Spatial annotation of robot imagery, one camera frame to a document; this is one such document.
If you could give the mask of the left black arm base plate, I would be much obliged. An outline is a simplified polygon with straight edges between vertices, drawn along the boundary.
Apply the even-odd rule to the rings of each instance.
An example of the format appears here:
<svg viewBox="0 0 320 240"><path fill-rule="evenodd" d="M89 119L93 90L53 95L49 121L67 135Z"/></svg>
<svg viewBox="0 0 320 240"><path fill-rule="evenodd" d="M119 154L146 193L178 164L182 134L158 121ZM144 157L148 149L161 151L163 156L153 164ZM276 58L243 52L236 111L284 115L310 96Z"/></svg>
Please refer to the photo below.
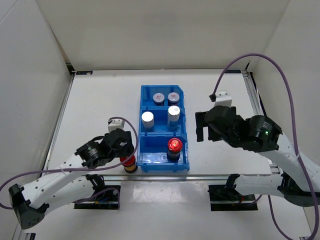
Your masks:
<svg viewBox="0 0 320 240"><path fill-rule="evenodd" d="M75 203L76 210L119 210L120 209L120 185L107 185L107 191L101 193L93 200Z"/></svg>

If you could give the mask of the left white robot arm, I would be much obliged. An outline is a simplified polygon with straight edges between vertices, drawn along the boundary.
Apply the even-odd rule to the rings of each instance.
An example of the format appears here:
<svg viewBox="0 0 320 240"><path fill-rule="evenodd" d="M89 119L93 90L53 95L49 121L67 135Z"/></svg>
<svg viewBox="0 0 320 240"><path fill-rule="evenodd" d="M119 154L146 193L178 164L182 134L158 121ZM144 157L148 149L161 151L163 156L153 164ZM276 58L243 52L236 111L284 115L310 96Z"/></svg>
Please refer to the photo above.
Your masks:
<svg viewBox="0 0 320 240"><path fill-rule="evenodd" d="M131 132L117 128L79 147L53 173L25 185L14 184L8 192L20 227L30 229L64 205L100 200L108 188L102 176L91 172L133 152Z"/></svg>

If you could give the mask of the silver-lid blue-label bottle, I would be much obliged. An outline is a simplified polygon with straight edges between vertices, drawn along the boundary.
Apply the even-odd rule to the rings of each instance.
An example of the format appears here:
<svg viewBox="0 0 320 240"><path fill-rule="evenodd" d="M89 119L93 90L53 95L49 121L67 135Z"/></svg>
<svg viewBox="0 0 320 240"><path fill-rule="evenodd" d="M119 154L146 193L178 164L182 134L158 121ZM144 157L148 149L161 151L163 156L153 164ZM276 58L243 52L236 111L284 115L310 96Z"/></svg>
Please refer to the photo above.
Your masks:
<svg viewBox="0 0 320 240"><path fill-rule="evenodd" d="M170 130L178 128L181 110L177 105L172 105L167 111L167 127Z"/></svg>
<svg viewBox="0 0 320 240"><path fill-rule="evenodd" d="M141 122L145 132L154 131L155 119L152 112L150 111L143 112L141 115Z"/></svg>

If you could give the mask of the red-lid sauce jar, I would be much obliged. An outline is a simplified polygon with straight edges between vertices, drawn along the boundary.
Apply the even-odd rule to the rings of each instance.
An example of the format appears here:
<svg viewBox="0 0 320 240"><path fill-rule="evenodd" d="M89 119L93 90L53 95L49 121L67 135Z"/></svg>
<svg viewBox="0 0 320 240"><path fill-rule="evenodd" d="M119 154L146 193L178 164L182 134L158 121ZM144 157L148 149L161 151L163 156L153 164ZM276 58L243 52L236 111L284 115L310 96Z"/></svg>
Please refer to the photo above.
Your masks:
<svg viewBox="0 0 320 240"><path fill-rule="evenodd" d="M119 160L123 165L124 170L129 173L132 174L134 172L137 171L138 166L136 163L136 157L133 155L128 161L126 161L126 157L120 157Z"/></svg>
<svg viewBox="0 0 320 240"><path fill-rule="evenodd" d="M177 162L180 158L183 143L179 138L171 138L167 143L167 158L169 161Z"/></svg>

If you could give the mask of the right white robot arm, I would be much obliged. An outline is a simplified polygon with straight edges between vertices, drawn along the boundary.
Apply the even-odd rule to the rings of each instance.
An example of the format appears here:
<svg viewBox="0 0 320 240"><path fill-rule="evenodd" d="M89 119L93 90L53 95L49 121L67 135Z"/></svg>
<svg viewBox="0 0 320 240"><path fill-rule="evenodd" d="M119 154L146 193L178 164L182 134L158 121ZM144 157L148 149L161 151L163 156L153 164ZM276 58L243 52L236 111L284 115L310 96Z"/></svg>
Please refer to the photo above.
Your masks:
<svg viewBox="0 0 320 240"><path fill-rule="evenodd" d="M296 153L294 144L269 117L254 115L243 119L236 113L236 107L218 105L209 111L196 112L195 122L198 142L204 140L204 128L207 128L208 140L224 141L233 148L257 153L270 161L271 174L233 173L225 184L210 187L210 193L219 201L270 195L296 206L311 207L314 200L309 182L316 198L320 197L320 167L303 153Z"/></svg>

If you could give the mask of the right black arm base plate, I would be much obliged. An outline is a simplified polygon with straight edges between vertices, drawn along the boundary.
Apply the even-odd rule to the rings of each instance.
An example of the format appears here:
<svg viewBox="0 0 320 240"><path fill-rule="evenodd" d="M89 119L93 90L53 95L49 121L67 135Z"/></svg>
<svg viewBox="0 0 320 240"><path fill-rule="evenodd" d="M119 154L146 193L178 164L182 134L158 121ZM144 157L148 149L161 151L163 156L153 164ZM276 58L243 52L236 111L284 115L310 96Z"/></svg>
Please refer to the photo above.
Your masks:
<svg viewBox="0 0 320 240"><path fill-rule="evenodd" d="M208 194L212 212L257 211L257 199L254 194L241 195L223 184L209 185Z"/></svg>

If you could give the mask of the white-lid spice jar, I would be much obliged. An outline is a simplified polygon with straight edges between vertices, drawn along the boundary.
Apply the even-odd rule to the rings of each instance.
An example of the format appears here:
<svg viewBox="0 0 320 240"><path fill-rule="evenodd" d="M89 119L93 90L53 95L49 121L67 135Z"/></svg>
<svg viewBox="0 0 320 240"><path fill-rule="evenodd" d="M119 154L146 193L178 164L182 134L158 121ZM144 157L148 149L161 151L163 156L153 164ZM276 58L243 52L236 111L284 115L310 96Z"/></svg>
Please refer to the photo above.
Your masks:
<svg viewBox="0 0 320 240"><path fill-rule="evenodd" d="M153 95L152 100L156 106L164 106L165 96L163 93L157 92Z"/></svg>
<svg viewBox="0 0 320 240"><path fill-rule="evenodd" d="M170 92L167 96L169 106L178 106L180 101L180 95L177 92Z"/></svg>

